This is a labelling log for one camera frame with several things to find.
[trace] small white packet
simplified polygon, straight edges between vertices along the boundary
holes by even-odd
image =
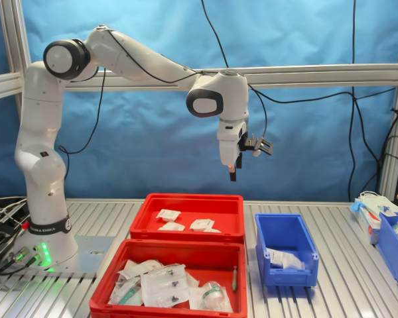
[[[195,220],[195,222],[190,225],[190,229],[193,231],[204,232],[206,229],[212,229],[214,223],[215,221],[211,219],[199,219]]]
[[[158,213],[157,219],[161,218],[165,222],[174,222],[180,214],[180,211],[162,209],[161,212]]]
[[[267,247],[267,253],[270,254],[270,262],[277,267],[283,267],[283,252],[273,250]]]
[[[281,267],[283,269],[304,270],[305,264],[301,262],[294,254],[288,252],[281,252],[280,250],[273,250],[267,248],[270,254],[270,262],[272,265]]]
[[[217,229],[205,229],[204,232],[221,233],[221,231],[219,231],[219,230],[217,230]]]
[[[120,277],[118,278],[118,282],[123,282],[124,280],[129,280],[130,278],[133,278],[135,276],[150,272],[151,270],[154,270],[156,268],[162,267],[162,264],[158,262],[157,260],[147,260],[143,263],[140,263],[138,265],[134,265],[133,267],[130,267],[128,270],[120,270],[118,274],[121,274]]]
[[[168,222],[164,226],[160,227],[158,231],[183,231],[184,228],[184,225],[175,222]]]

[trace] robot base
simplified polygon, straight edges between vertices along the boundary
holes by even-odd
[[[96,276],[115,237],[76,236],[74,238],[78,244],[78,252],[69,260],[42,271],[44,274],[53,276],[56,273],[61,277],[65,274],[71,277]]]
[[[39,254],[40,259],[26,270],[20,271],[15,275],[24,275],[30,270],[36,270],[39,271],[37,275],[62,276],[67,273],[68,276],[73,277],[82,277],[85,275],[94,277],[96,272],[100,269],[101,263],[115,238],[73,237],[70,233],[56,233],[51,236],[59,237],[39,237],[38,235],[24,232],[16,239],[13,252],[26,246],[30,250],[25,256],[26,260],[33,257],[35,254]],[[39,243],[39,238],[41,238],[44,243]],[[47,256],[44,255],[44,250],[41,248],[42,244],[48,247],[48,252],[52,259],[50,264],[45,264],[44,262]],[[12,266],[7,271],[10,272],[14,269],[16,268]]]

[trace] gauze package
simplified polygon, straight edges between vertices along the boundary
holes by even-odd
[[[206,229],[212,229],[215,221],[210,219],[195,220],[190,226],[190,229],[196,232],[204,232]]]
[[[174,222],[180,214],[180,211],[162,209],[161,212],[158,213],[157,219],[161,218],[165,222]]]
[[[168,222],[164,226],[160,227],[158,231],[183,231],[184,228],[184,225],[175,222]]]
[[[205,229],[204,232],[221,233],[221,231],[219,231],[217,229]]]
[[[386,197],[374,192],[365,191],[361,193],[360,201],[377,217],[379,217],[379,213],[383,213],[387,217],[394,217],[398,212],[398,206],[390,202]]]
[[[280,250],[273,250],[267,248],[267,252],[270,254],[270,262],[272,265],[281,267],[284,270],[304,270],[305,264],[301,262],[299,258],[288,252],[281,252]]]

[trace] medical supplies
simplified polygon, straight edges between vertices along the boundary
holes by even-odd
[[[381,225],[379,213],[394,217],[398,212],[398,206],[382,195],[365,191],[351,205],[350,210],[357,217],[369,243],[377,244]]]
[[[128,262],[108,301],[110,305],[142,305],[173,307],[189,301],[191,309],[233,312],[226,289],[217,282],[208,282],[199,288],[199,281],[186,272],[183,264],[163,266],[156,260],[140,264]],[[232,288],[235,290],[237,266],[233,271]]]
[[[180,215],[180,213],[181,213],[180,211],[162,209],[161,212],[158,213],[157,219],[161,218],[166,222],[174,222],[177,219],[177,217]]]
[[[158,231],[183,231],[184,228],[184,225],[175,222],[168,222],[165,225],[161,226]]]
[[[204,232],[205,230],[212,229],[212,226],[214,225],[215,221],[211,219],[199,219],[195,220],[190,225],[190,230],[193,230],[195,232]]]
[[[380,232],[379,216],[370,212],[359,199],[356,199],[350,206],[350,211],[356,216],[368,242],[370,244],[377,244]]]
[[[191,309],[233,312],[226,288],[217,282],[208,282],[201,288],[189,288],[189,294]]]
[[[173,264],[141,275],[141,296],[145,306],[172,307],[188,301],[185,265]]]
[[[288,252],[281,252],[280,250],[273,250],[267,248],[270,255],[270,262],[276,267],[283,269],[304,270],[305,264],[301,262],[294,254]]]
[[[362,192],[359,199],[379,220],[379,213],[383,213],[387,217],[394,217],[396,213],[398,213],[398,206],[390,202],[386,197],[378,195],[375,192]]]

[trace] red plastic bin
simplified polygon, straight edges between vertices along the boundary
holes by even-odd
[[[184,231],[158,231],[166,223],[156,218],[161,209],[180,211],[175,222],[184,225]],[[190,230],[196,219],[214,220],[212,228],[221,233]],[[133,239],[243,243],[243,198],[239,195],[151,193],[133,221],[130,235]]]
[[[233,313],[191,310],[188,301],[173,308],[108,305],[118,271],[127,260],[144,262],[155,259],[164,265],[179,263],[200,281],[217,281],[226,287]],[[237,266],[237,291],[232,290],[233,267]],[[242,244],[220,242],[174,242],[170,240],[125,240],[100,280],[89,302],[92,318],[207,318],[247,317],[245,250]]]

